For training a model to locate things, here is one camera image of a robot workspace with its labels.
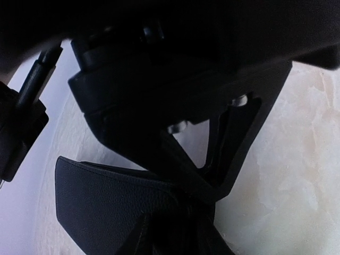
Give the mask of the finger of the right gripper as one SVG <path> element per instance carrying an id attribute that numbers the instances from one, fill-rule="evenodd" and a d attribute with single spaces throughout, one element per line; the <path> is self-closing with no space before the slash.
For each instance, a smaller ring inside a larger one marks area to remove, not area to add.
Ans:
<path id="1" fill-rule="evenodd" d="M 209 184 L 199 173 L 190 157 L 165 130 L 159 131 L 159 155 L 165 166 L 158 175 L 172 181 L 187 194 L 203 202 L 220 200 L 218 189 Z"/>

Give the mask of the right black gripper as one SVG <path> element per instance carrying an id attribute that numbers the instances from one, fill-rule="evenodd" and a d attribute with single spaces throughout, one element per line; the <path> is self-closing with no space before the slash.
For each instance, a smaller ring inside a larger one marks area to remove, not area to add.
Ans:
<path id="1" fill-rule="evenodd" d="M 74 96 L 100 141 L 101 114 L 161 129 L 221 113 L 248 75 L 282 62 L 339 67 L 339 1 L 1 1 L 1 70 L 49 47 L 30 80 L 37 102 L 72 38 Z"/>

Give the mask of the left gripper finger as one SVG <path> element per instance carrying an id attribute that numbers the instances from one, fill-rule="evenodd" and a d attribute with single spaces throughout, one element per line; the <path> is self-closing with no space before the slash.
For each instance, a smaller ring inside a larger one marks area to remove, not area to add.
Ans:
<path id="1" fill-rule="evenodd" d="M 216 202 L 231 192 L 245 157 L 267 119 L 292 69 L 282 62 L 247 76 L 241 83 L 247 97 L 243 106 L 228 106 L 209 123 L 207 201 Z"/>

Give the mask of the black zippered tool case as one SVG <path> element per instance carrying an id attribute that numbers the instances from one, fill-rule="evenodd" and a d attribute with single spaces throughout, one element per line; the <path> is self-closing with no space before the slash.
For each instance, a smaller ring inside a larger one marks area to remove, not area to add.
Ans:
<path id="1" fill-rule="evenodd" d="M 85 254 L 231 254 L 207 205 L 138 171 L 59 157 L 56 216 Z"/>

